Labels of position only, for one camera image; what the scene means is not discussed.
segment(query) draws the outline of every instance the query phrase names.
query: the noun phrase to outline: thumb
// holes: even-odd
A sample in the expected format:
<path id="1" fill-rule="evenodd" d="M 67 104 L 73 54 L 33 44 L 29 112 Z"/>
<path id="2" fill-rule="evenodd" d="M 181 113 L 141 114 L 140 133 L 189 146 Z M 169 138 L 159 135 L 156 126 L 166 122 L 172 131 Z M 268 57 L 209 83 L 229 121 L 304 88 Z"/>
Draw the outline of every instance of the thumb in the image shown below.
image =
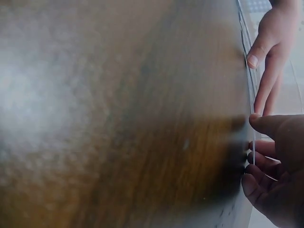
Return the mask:
<path id="1" fill-rule="evenodd" d="M 260 32 L 247 55 L 249 67 L 256 69 L 274 45 L 275 43 L 265 32 Z"/>

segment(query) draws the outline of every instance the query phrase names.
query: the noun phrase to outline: skin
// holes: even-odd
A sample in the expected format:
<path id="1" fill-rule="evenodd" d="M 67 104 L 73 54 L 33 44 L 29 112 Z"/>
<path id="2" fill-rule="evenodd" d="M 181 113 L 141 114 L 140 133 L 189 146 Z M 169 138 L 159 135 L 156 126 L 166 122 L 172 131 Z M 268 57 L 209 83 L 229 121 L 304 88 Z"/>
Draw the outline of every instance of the skin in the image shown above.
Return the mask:
<path id="1" fill-rule="evenodd" d="M 304 115 L 253 114 L 249 121 L 274 142 L 256 141 L 256 165 L 250 153 L 250 165 L 242 179 L 244 194 L 279 228 L 303 228 Z"/>
<path id="2" fill-rule="evenodd" d="M 300 0 L 270 0 L 270 3 L 272 9 L 261 20 L 258 36 L 247 56 L 252 69 L 265 60 L 255 100 L 255 112 L 263 115 L 270 115 L 274 108 L 300 15 Z"/>

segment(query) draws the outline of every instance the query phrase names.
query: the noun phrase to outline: knuckle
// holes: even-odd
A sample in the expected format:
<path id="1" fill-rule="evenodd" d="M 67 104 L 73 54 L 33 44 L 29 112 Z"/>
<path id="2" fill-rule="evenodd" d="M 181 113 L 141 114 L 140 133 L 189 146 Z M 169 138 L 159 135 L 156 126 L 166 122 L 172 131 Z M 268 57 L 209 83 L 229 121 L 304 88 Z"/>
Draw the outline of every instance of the knuckle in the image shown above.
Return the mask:
<path id="1" fill-rule="evenodd" d="M 264 56 L 268 54 L 268 49 L 266 48 L 265 45 L 261 44 L 257 46 L 257 50 L 261 52 Z"/>

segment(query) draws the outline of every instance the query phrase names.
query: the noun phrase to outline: fingernail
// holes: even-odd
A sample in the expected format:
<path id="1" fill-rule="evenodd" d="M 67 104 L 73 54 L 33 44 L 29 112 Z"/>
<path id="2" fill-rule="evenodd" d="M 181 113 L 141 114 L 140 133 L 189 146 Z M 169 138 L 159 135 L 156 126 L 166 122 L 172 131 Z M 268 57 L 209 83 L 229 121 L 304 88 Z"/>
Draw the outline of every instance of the fingernail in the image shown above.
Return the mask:
<path id="1" fill-rule="evenodd" d="M 250 196 L 257 188 L 254 177 L 251 174 L 245 174 L 242 178 L 242 185 L 245 196 Z"/>
<path id="2" fill-rule="evenodd" d="M 255 121 L 260 117 L 261 117 L 261 115 L 254 113 L 254 114 L 250 115 L 249 120 L 250 121 Z"/>
<path id="3" fill-rule="evenodd" d="M 249 62 L 252 66 L 254 66 L 254 67 L 257 67 L 257 65 L 258 65 L 258 59 L 257 59 L 257 57 L 254 56 L 254 55 L 251 55 L 251 56 L 249 57 L 248 62 Z"/>

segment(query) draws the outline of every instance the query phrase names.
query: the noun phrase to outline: wood grain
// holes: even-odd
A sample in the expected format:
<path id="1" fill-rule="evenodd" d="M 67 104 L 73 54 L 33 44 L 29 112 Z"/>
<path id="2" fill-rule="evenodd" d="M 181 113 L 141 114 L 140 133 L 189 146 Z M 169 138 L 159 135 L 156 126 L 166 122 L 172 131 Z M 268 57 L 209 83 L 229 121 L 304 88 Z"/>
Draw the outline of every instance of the wood grain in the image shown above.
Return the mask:
<path id="1" fill-rule="evenodd" d="M 246 221 L 234 0 L 0 5 L 1 227 Z"/>

